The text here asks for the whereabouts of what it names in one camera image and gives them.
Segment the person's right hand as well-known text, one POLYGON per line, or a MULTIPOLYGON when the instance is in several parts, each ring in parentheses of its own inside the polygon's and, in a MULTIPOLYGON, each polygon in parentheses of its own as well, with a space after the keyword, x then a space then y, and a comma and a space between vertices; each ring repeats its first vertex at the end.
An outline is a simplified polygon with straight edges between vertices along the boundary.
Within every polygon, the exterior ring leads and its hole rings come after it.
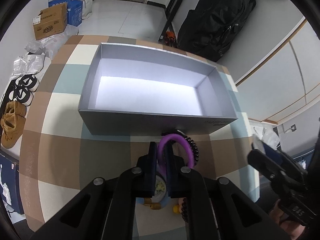
POLYGON ((278 199, 273 209, 270 211, 269 216, 270 218, 282 228, 292 240, 298 239, 303 232, 305 231, 305 226, 300 225, 298 222, 288 220, 285 218, 286 213, 279 208, 278 199))

